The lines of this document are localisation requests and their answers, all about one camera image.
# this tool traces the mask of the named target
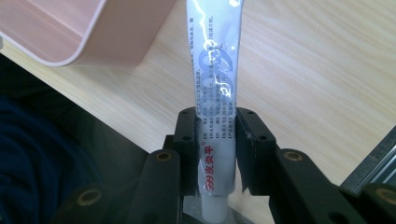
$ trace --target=wooden table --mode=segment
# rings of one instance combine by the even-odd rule
[[[341,184],[396,124],[396,1],[247,0],[242,26],[238,106]],[[177,0],[134,69],[50,68],[6,41],[0,52],[151,152],[194,105],[185,27]],[[230,206],[271,223],[267,198],[237,180]]]

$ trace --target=table surface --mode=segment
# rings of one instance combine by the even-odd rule
[[[185,1],[177,0],[136,68],[41,65],[1,53],[146,151],[194,105]],[[280,147],[307,153],[339,185],[396,124],[396,1],[284,0],[244,5],[237,105]],[[271,223],[267,197],[237,189],[230,206]]]

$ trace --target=blue fabric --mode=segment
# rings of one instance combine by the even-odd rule
[[[0,223],[49,223],[78,187],[100,182],[84,151],[45,118],[0,97]]]

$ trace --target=pink tray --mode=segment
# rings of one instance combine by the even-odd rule
[[[0,36],[49,66],[136,66],[175,0],[0,0]]]

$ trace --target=toothpaste tube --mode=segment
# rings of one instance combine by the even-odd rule
[[[234,191],[236,71],[243,0],[186,0],[203,217],[220,223]]]

